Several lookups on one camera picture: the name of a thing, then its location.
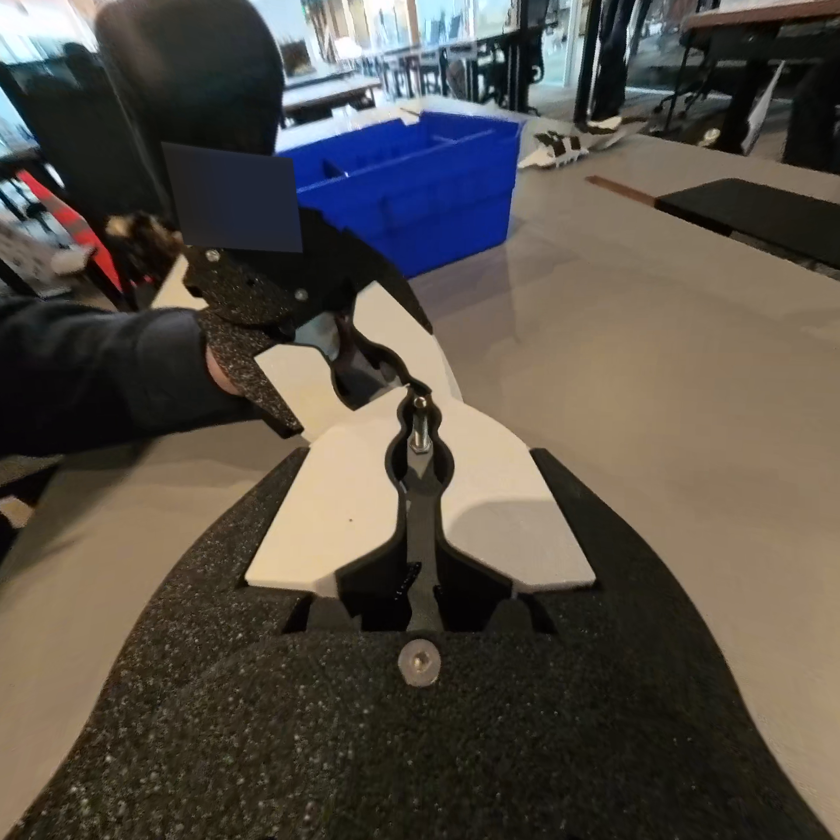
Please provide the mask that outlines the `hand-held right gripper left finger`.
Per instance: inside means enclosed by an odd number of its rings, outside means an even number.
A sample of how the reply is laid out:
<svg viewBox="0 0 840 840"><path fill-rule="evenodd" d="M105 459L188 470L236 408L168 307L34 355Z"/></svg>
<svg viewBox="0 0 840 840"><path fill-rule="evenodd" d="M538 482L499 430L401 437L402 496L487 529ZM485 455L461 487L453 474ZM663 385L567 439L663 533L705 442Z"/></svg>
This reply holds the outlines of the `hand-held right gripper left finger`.
<svg viewBox="0 0 840 840"><path fill-rule="evenodd" d="M385 456L403 426L397 387L309 447L245 573L253 587L339 595L338 573L396 532L398 492Z"/></svg>

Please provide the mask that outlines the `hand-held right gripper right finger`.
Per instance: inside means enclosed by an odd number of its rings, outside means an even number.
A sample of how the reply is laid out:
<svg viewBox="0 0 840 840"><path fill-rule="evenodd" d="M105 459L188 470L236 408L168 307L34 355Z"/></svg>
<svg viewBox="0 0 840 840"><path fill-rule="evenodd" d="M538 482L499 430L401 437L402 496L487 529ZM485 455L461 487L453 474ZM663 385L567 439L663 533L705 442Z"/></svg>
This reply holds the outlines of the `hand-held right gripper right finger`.
<svg viewBox="0 0 840 840"><path fill-rule="evenodd" d="M535 594L590 587L595 573L520 438L454 398L427 398L442 483L435 529L444 594Z"/></svg>

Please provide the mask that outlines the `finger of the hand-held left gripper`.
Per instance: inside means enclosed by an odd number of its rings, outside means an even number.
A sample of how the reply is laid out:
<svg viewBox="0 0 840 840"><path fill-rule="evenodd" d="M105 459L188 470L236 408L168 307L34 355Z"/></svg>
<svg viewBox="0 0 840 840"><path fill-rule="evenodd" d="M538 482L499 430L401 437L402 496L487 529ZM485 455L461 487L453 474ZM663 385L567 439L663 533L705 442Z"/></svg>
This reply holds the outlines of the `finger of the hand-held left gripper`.
<svg viewBox="0 0 840 840"><path fill-rule="evenodd" d="M437 338L381 284L362 290L334 321L334 389L344 405L366 406L391 391L464 401Z"/></svg>
<svg viewBox="0 0 840 840"><path fill-rule="evenodd" d="M352 409L335 390L333 371L323 353L310 346L275 346L255 362L302 427L301 436L323 436L338 427L383 422L397 429L399 411L408 397L405 386L383 391Z"/></svg>

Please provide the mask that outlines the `silver threaded bolt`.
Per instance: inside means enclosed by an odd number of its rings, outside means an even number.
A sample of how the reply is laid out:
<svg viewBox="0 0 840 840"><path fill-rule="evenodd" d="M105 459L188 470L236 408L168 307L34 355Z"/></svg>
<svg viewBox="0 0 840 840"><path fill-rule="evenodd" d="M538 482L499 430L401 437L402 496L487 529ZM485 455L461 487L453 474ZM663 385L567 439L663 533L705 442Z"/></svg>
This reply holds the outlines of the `silver threaded bolt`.
<svg viewBox="0 0 840 840"><path fill-rule="evenodd" d="M415 455L428 455L433 449L429 431L429 398L415 395L412 402L412 429L408 446Z"/></svg>

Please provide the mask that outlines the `person's left forearm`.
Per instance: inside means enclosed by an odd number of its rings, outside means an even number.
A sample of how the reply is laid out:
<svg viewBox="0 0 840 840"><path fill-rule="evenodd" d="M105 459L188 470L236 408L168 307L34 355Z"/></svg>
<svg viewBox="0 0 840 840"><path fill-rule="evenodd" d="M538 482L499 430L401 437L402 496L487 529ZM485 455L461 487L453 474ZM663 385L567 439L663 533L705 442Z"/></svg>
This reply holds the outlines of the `person's left forearm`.
<svg viewBox="0 0 840 840"><path fill-rule="evenodd" d="M207 372L197 313L3 297L1 456L49 457L257 418Z"/></svg>

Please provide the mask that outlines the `person's left hand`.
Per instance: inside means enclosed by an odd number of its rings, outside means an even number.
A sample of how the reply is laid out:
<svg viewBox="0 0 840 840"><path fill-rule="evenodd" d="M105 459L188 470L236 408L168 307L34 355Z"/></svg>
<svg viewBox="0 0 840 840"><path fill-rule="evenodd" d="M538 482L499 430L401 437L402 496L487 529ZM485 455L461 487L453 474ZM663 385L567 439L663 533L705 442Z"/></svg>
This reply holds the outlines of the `person's left hand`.
<svg viewBox="0 0 840 840"><path fill-rule="evenodd" d="M217 358L209 344L205 346L204 360L209 376L220 391L230 396L242 396L236 384L230 380L224 368L217 361Z"/></svg>

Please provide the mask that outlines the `dark furry cloth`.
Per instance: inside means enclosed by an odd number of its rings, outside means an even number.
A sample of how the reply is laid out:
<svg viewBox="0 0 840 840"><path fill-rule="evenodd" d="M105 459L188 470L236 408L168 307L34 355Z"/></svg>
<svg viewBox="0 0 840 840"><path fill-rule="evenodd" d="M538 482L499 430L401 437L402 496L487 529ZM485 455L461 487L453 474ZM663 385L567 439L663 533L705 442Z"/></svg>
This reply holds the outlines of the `dark furry cloth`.
<svg viewBox="0 0 840 840"><path fill-rule="evenodd" d="M182 254L182 233L146 212L108 216L104 235L114 266L134 285L159 290Z"/></svg>

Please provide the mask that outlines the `blue plastic bin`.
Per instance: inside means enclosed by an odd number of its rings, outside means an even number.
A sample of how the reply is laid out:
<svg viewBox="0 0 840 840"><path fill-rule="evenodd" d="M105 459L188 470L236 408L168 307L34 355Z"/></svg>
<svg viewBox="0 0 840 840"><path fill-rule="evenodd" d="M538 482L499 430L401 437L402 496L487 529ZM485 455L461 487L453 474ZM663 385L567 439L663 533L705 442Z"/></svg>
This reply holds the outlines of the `blue plastic bin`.
<svg viewBox="0 0 840 840"><path fill-rule="evenodd" d="M293 163L301 207L412 279L507 240L522 131L494 115L423 110L276 156Z"/></svg>

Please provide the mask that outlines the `orange reflective cone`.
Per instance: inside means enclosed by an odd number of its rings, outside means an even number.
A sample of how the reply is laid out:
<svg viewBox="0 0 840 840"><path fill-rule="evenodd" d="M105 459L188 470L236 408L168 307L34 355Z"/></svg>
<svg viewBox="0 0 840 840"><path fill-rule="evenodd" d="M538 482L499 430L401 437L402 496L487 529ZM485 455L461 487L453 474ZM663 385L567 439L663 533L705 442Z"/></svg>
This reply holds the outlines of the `orange reflective cone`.
<svg viewBox="0 0 840 840"><path fill-rule="evenodd" d="M92 246L95 249L93 261L98 267L98 273L108 279L110 286L118 295L117 301L122 301L123 285L119 273L113 264L109 251L88 225L88 222L26 170L19 170L17 178L26 184L35 198L43 204L49 215L57 221L59 226L64 228L77 245Z"/></svg>

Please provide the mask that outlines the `white desk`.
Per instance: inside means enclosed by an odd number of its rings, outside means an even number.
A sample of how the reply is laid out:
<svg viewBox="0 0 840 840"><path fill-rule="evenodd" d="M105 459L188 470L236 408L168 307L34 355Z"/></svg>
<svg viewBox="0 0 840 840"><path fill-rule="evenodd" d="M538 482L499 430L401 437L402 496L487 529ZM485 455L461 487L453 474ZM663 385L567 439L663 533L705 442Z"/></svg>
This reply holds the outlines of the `white desk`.
<svg viewBox="0 0 840 840"><path fill-rule="evenodd" d="M372 109L382 81L360 73L286 88L282 94L280 128L328 119L333 111Z"/></svg>

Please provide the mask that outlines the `black office chair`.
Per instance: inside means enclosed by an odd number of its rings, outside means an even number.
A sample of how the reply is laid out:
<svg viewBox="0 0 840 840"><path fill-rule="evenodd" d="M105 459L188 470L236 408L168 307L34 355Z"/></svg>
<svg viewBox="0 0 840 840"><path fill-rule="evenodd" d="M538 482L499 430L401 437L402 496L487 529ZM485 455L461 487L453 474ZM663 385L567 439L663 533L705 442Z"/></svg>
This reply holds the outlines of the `black office chair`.
<svg viewBox="0 0 840 840"><path fill-rule="evenodd" d="M167 215L175 205L163 143L275 153L284 71L251 2L107 2L93 30Z"/></svg>

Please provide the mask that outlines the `white black printed part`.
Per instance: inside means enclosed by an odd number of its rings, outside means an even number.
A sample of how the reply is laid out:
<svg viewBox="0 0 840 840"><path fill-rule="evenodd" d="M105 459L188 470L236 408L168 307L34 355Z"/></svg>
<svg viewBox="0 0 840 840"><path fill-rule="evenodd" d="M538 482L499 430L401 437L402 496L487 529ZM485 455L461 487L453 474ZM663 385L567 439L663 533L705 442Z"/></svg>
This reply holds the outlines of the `white black printed part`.
<svg viewBox="0 0 840 840"><path fill-rule="evenodd" d="M518 163L518 170L554 170L585 158L589 151L574 135L553 130L536 132L531 150Z"/></svg>
<svg viewBox="0 0 840 840"><path fill-rule="evenodd" d="M646 114L616 115L603 121L588 121L585 125L587 147L592 150L605 150L626 137L644 131L649 122L650 117Z"/></svg>

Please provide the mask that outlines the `black rectangular mat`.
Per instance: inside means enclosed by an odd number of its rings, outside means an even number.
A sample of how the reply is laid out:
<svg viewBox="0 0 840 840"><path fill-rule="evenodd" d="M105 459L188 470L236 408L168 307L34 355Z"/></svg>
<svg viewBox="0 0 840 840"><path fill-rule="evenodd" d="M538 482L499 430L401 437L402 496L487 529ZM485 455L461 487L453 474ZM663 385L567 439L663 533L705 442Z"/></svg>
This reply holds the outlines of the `black rectangular mat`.
<svg viewBox="0 0 840 840"><path fill-rule="evenodd" d="M839 269L837 203L726 178L658 196L654 205L720 235L745 235Z"/></svg>

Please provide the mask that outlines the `brown top office desk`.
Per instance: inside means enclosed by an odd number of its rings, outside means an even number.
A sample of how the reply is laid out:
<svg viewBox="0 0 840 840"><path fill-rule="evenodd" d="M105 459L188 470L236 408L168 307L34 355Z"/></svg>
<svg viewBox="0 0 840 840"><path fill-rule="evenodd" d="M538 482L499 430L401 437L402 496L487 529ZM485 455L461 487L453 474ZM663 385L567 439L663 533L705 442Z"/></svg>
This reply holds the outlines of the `brown top office desk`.
<svg viewBox="0 0 840 840"><path fill-rule="evenodd" d="M704 53L713 72L721 62L743 63L715 137L715 151L748 155L770 110L782 75L796 79L782 162L838 174L839 6L835 1L721 2L688 16L680 40Z"/></svg>

